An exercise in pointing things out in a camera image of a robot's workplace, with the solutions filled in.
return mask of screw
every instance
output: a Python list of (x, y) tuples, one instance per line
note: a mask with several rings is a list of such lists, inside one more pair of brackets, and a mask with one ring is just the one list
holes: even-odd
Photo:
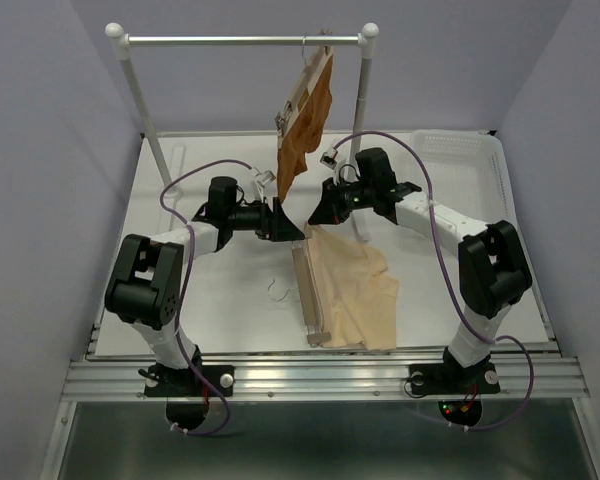
[(484, 379), (489, 385), (495, 385), (498, 383), (498, 374), (493, 370), (489, 370), (484, 374)]
[(228, 373), (223, 374), (220, 377), (220, 385), (222, 388), (229, 388), (231, 385), (233, 385), (233, 377)]

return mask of wall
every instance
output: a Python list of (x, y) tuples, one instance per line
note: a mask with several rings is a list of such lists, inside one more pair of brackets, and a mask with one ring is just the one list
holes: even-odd
[(500, 137), (558, 340), (600, 423), (600, 0), (575, 0)]
[[(568, 0), (71, 0), (131, 105), (104, 35), (355, 34), (380, 26), (369, 126), (496, 128), (566, 10)], [(303, 68), (300, 48), (141, 49), (140, 82), (158, 130), (273, 130)], [(328, 127), (353, 123), (360, 53), (336, 50)]]
[(138, 146), (70, 4), (0, 2), (0, 479), (39, 474)]

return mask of white table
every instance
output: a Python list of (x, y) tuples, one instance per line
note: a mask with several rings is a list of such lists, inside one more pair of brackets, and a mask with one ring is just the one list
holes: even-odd
[[(307, 158), (309, 171), (296, 177), (287, 196), (285, 212), (300, 228), (318, 204), (321, 182), (331, 175), (331, 171), (319, 163), (320, 155), (334, 139), (342, 136), (324, 135), (320, 148)], [(407, 142), (410, 137), (408, 133), (397, 136)], [(275, 135), (166, 137), (160, 142), (165, 157), (171, 162), (174, 178), (178, 171), (184, 173), (221, 158), (244, 160), (260, 170), (276, 170)], [(401, 147), (379, 137), (363, 138), (362, 148), (370, 146), (380, 146), (387, 151), (399, 181), (409, 180), (425, 186), (415, 161)], [(490, 214), (482, 201), (482, 185), (471, 168), (445, 162), (429, 162), (428, 168), (436, 200), (475, 218), (498, 220), (487, 218)], [(177, 209), (192, 217), (206, 200), (209, 181), (216, 175), (235, 177), (245, 189), (247, 199), (251, 199), (249, 172), (236, 165), (221, 165), (185, 180), (184, 196)], [(171, 222), (158, 204), (161, 189), (160, 176), (145, 140), (123, 236), (129, 233), (151, 235), (178, 226), (178, 221)], [(274, 195), (274, 190), (268, 192), (268, 196)], [(389, 274), (400, 281), (398, 347), (446, 345), (455, 334), (459, 320), (444, 286), (433, 244), (372, 212), (365, 216), (372, 233), (370, 244), (386, 255)], [(353, 236), (351, 222), (328, 228)], [(445, 254), (445, 260), (459, 295), (457, 261), (450, 254)], [(274, 278), (276, 283), (271, 289), (274, 299), (296, 285), (290, 244), (264, 242), (252, 232), (234, 233), (222, 251), (196, 259), (183, 309), (183, 328), (204, 353), (315, 351), (306, 341), (297, 290), (292, 290), (281, 302), (274, 301), (267, 294), (267, 287)], [(545, 327), (530, 291), (506, 317), (500, 333), (514, 335), (525, 343), (547, 342)], [(95, 353), (115, 357), (145, 355), (150, 351), (128, 325), (104, 312)]]

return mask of tan fabric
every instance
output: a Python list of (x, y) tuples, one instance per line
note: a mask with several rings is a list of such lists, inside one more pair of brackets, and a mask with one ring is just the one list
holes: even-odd
[(323, 346), (396, 348), (398, 280), (384, 273), (385, 256), (321, 227), (305, 233), (322, 331), (331, 333)]
[(324, 124), (331, 108), (331, 71), (333, 57), (324, 67), (313, 92), (295, 123), (282, 140), (278, 150), (278, 197), (283, 202), (296, 175), (307, 171), (305, 154), (315, 152), (320, 146)]

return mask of purple cable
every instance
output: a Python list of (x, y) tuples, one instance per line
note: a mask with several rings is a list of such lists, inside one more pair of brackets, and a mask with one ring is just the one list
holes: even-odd
[[(435, 247), (435, 250), (436, 250), (436, 257), (438, 257), (438, 263), (440, 264), (440, 270), (442, 271), (442, 277), (444, 278), (444, 283), (446, 284), (447, 290), (449, 292), (449, 296), (451, 297), (451, 302), (453, 303), (453, 306), (456, 310), (456, 313), (458, 314), (458, 317), (460, 317), (460, 321), (462, 322), (462, 324), (466, 327), (467, 330), (469, 330), (469, 332), (471, 332), (471, 334), (474, 337), (476, 337), (478, 340), (480, 340), (484, 343), (490, 344), (490, 345), (494, 345), (496, 342), (499, 342), (501, 340), (511, 340), (516, 345), (518, 345), (518, 347), (520, 347), (520, 350), (522, 350), (522, 353), (524, 353), (524, 356), (527, 358), (527, 362), (529, 363), (529, 387), (527, 388), (527, 393), (525, 394), (524, 399), (522, 400), (522, 403), (520, 404), (518, 409), (514, 413), (512, 413), (511, 416), (509, 416), (508, 418), (506, 418), (504, 420), (501, 420), (501, 421), (496, 422), (491, 425), (471, 427), (471, 428), (469, 428), (469, 430), (484, 431), (484, 430), (490, 430), (492, 428), (500, 427), (502, 425), (506, 425), (507, 423), (509, 423), (512, 420), (514, 420), (515, 418), (517, 418), (518, 415), (520, 415), (520, 413), (522, 413), (522, 411), (526, 408), (527, 403), (529, 403), (529, 398), (531, 398), (531, 392), (533, 391), (533, 384), (535, 382), (535, 372), (533, 369), (533, 361), (531, 360), (531, 355), (529, 354), (529, 351), (525, 348), (525, 346), (522, 344), (522, 342), (520, 342), (517, 338), (512, 337), (511, 335), (501, 335), (501, 336), (497, 337), (495, 340), (492, 340), (490, 338), (485, 337), (484, 335), (481, 335), (471, 326), (469, 321), (464, 316), (464, 312), (462, 311), (462, 308), (460, 308), (460, 303), (458, 302), (458, 297), (456, 297), (456, 293), (453, 290), (453, 285), (451, 284), (451, 278), (449, 277), (449, 271), (447, 270), (447, 266), (444, 263), (444, 258), (442, 257), (442, 248), (440, 247), (440, 237), (438, 235), (438, 225), (435, 222), (435, 212), (434, 212), (434, 206), (433, 206), (433, 184), (431, 183), (431, 177), (429, 177), (429, 172), (427, 171), (427, 168), (424, 166), (424, 162), (422, 161), (420, 156), (415, 152), (415, 150), (413, 148), (411, 148), (409, 145), (407, 145), (405, 142), (403, 142), (399, 138), (394, 137), (393, 135), (386, 133), (386, 132), (380, 132), (378, 130), (365, 130), (362, 132), (357, 132), (357, 133), (348, 135), (348, 136), (344, 137), (342, 140), (340, 140), (339, 142), (337, 142), (334, 145), (334, 148), (336, 150), (338, 150), (338, 148), (340, 148), (340, 146), (343, 143), (345, 143), (353, 138), (360, 137), (362, 135), (378, 135), (380, 137), (388, 138), (389, 140), (392, 140), (392, 141), (396, 142), (398, 145), (400, 145), (401, 147), (405, 148), (413, 156), (413, 158), (416, 160), (416, 162), (418, 162), (418, 165), (420, 166), (420, 169), (422, 170), (422, 173), (424, 174), (425, 181), (427, 182), (427, 189), (428, 189), (428, 195), (429, 195), (429, 221), (431, 222), (431, 236), (433, 238), (433, 246)], [(426, 419), (431, 420), (436, 423), (442, 423), (442, 424), (447, 425), (447, 422), (445, 422), (444, 420), (439, 420), (437, 418), (431, 418), (431, 417), (428, 417), (426, 415), (422, 415), (419, 413), (418, 413), (418, 416), (426, 418)]]
[(229, 423), (229, 420), (231, 419), (231, 407), (229, 406), (229, 402), (227, 402), (227, 399), (224, 397), (224, 395), (222, 395), (222, 393), (216, 387), (214, 387), (211, 384), (211, 382), (209, 382), (206, 378), (204, 378), (204, 375), (202, 375), (200, 370), (198, 370), (196, 368), (196, 366), (193, 364), (193, 362), (189, 358), (189, 355), (187, 354), (187, 350), (184, 348), (184, 344), (182, 343), (182, 337), (180, 336), (180, 310), (182, 308), (182, 305), (184, 305), (184, 296), (187, 293), (187, 286), (189, 285), (189, 278), (191, 277), (191, 270), (193, 268), (193, 254), (194, 254), (195, 248), (196, 248), (196, 233), (193, 230), (193, 228), (191, 227), (191, 225), (189, 225), (189, 222), (187, 221), (187, 219), (184, 216), (182, 216), (180, 213), (178, 213), (175, 209), (168, 207), (164, 203), (164, 196), (169, 191), (169, 189), (173, 188), (175, 185), (180, 183), (185, 178), (188, 178), (195, 173), (198, 173), (209, 167), (219, 165), (221, 163), (235, 163), (237, 165), (241, 165), (241, 166), (251, 170), (251, 165), (249, 165), (248, 163), (242, 162), (240, 160), (216, 160), (215, 162), (207, 163), (206, 165), (203, 165), (202, 167), (198, 167), (194, 170), (191, 170), (188, 173), (185, 173), (181, 177), (176, 178), (169, 185), (164, 187), (164, 190), (162, 190), (162, 192), (160, 193), (160, 206), (164, 210), (166, 210), (167, 212), (169, 212), (170, 214), (175, 216), (182, 223), (184, 223), (185, 227), (189, 230), (189, 236), (191, 237), (191, 252), (189, 252), (189, 258), (187, 259), (187, 270), (184, 274), (184, 281), (182, 282), (182, 291), (180, 292), (180, 308), (178, 308), (178, 310), (176, 311), (176, 316), (174, 319), (174, 322), (175, 322), (174, 326), (175, 326), (175, 330), (176, 330), (176, 342), (178, 342), (178, 348), (180, 349), (180, 353), (182, 353), (182, 356), (186, 360), (187, 365), (189, 365), (189, 368), (191, 369), (193, 374), (196, 377), (198, 377), (198, 379), (204, 385), (206, 385), (207, 388), (220, 399), (220, 401), (224, 405), (225, 411), (227, 412), (223, 422), (220, 425), (218, 425), (217, 427), (215, 427), (211, 430), (208, 430), (206, 432), (190, 432), (188, 430), (185, 431), (184, 429), (178, 427), (177, 425), (171, 424), (171, 427), (174, 428), (175, 430), (177, 430), (178, 432), (192, 436), (192, 437), (210, 437), (210, 436), (218, 433), (220, 430), (222, 430)]

